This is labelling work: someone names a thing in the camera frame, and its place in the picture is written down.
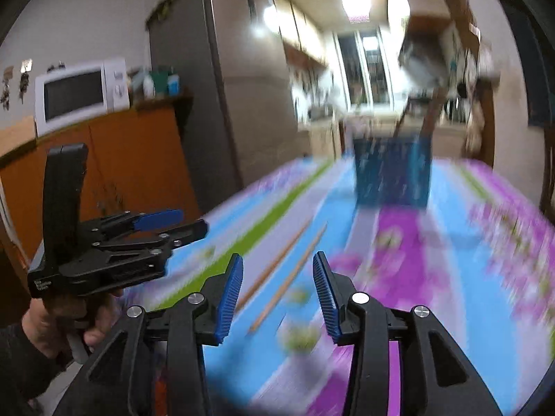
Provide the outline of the person's left hand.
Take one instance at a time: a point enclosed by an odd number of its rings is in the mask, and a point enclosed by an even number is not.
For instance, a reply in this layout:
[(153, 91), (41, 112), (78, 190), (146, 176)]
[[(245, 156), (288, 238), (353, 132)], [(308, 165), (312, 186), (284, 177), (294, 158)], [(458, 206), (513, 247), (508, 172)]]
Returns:
[[(119, 318), (118, 298), (122, 295), (123, 290), (118, 289), (103, 296), (94, 321), (87, 325), (83, 333), (88, 347), (98, 346)], [(22, 328), (40, 353), (54, 359), (69, 347), (67, 334), (74, 328), (74, 321), (86, 318), (86, 314), (86, 302), (80, 298), (64, 296), (46, 301), (32, 298), (22, 318)]]

